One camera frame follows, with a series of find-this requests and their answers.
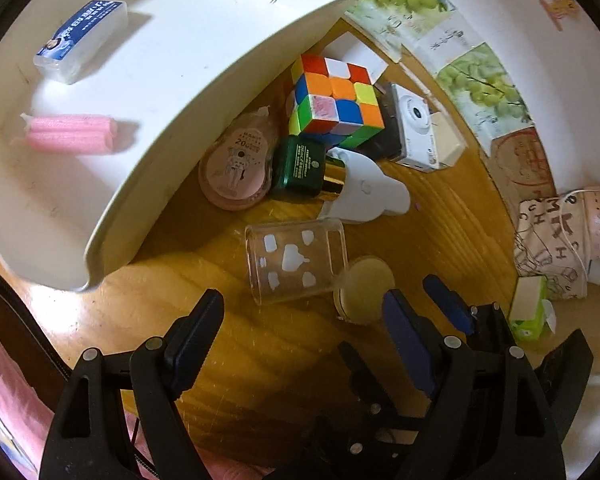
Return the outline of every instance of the silver screw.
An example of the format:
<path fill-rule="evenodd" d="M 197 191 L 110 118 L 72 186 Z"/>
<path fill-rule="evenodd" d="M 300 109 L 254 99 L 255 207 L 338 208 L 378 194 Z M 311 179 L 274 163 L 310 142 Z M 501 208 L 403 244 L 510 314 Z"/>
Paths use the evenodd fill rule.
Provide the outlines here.
<path fill-rule="evenodd" d="M 509 353 L 512 357 L 515 357 L 516 359 L 522 359 L 525 356 L 525 351 L 519 346 L 509 347 Z"/>
<path fill-rule="evenodd" d="M 98 357 L 98 349 L 96 348 L 87 348 L 82 353 L 82 358 L 85 361 L 93 361 L 96 357 Z"/>
<path fill-rule="evenodd" d="M 362 451 L 362 444 L 360 444 L 359 442 L 356 442 L 355 444 L 351 444 L 351 447 L 349 448 L 349 452 L 352 455 L 357 455 Z"/>
<path fill-rule="evenodd" d="M 146 343 L 144 343 L 144 347 L 147 350 L 157 350 L 162 346 L 162 338 L 161 337 L 152 337 L 148 339 Z"/>
<path fill-rule="evenodd" d="M 454 335 L 448 335 L 445 337 L 445 345 L 448 346 L 449 348 L 460 348 L 462 346 L 462 341 L 460 341 L 456 336 Z"/>

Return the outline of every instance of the pink bandage roll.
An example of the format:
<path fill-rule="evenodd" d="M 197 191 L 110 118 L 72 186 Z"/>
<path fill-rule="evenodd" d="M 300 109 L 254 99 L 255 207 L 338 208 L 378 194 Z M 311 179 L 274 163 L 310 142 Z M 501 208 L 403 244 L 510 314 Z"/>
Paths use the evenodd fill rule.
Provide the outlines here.
<path fill-rule="evenodd" d="M 104 115 L 56 115 L 31 117 L 22 114 L 27 128 L 39 132 L 108 132 L 113 137 L 118 132 L 116 121 Z"/>
<path fill-rule="evenodd" d="M 27 132 L 26 144 L 34 150 L 77 155 L 107 155 L 113 152 L 109 132 Z"/>

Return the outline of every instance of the wooden surface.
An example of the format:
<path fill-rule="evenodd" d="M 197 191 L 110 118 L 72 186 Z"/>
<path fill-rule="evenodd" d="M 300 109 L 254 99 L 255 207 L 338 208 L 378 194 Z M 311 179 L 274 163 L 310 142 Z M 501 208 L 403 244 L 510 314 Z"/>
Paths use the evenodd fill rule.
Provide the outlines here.
<path fill-rule="evenodd" d="M 322 42 L 348 27 L 339 23 Z M 404 62 L 452 111 L 433 79 L 413 59 Z M 388 78 L 418 91 L 395 65 Z M 272 101 L 279 82 L 253 107 Z M 513 227 L 478 156 L 478 146 L 459 116 L 469 147 L 454 168 L 430 174 L 391 164 L 383 171 L 403 181 L 411 210 L 345 227 L 350 259 L 372 254 L 393 269 L 397 286 L 416 311 L 443 333 L 456 333 L 422 290 L 436 273 L 469 304 L 508 306 L 516 281 Z M 360 327 L 336 319 L 329 295 L 258 307 L 247 279 L 243 233 L 248 224 L 313 219 L 319 203 L 291 205 L 266 200 L 244 212 L 222 211 L 202 196 L 193 171 L 146 238 L 136 259 L 89 294 L 29 285 L 0 271 L 23 297 L 69 364 L 97 346 L 107 353 L 135 349 L 189 313 L 206 288 L 224 296 L 226 316 L 194 388 L 178 406 L 192 439 L 207 449 L 261 465 L 298 450 L 319 413 L 350 424 L 359 406 L 336 346 L 351 342 L 401 405 L 414 411 L 414 393 L 381 326 Z M 131 396 L 125 397 L 131 409 Z"/>

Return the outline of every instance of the orange cube tile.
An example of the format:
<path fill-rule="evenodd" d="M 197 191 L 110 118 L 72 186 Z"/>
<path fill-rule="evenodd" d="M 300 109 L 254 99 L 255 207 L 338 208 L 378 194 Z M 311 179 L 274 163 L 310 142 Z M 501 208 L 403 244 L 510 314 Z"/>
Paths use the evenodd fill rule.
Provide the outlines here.
<path fill-rule="evenodd" d="M 380 107 L 362 103 L 360 104 L 360 111 L 362 112 L 362 120 L 365 121 L 366 126 L 384 128 Z"/>
<path fill-rule="evenodd" d="M 306 87 L 309 95 L 324 95 L 327 97 L 331 95 L 331 83 L 327 76 L 312 72 L 305 72 L 304 76 L 306 77 Z"/>
<path fill-rule="evenodd" d="M 356 89 L 349 79 L 341 77 L 330 77 L 331 90 L 333 91 L 334 99 L 348 99 L 349 101 L 356 100 Z"/>

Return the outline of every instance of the rubik's cube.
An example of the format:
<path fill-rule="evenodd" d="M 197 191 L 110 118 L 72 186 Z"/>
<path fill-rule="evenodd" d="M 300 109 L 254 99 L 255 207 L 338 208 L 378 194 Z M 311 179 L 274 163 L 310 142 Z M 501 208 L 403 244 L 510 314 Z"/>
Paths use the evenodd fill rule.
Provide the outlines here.
<path fill-rule="evenodd" d="M 291 67 L 289 134 L 355 148 L 384 129 L 366 68 L 303 54 Z"/>

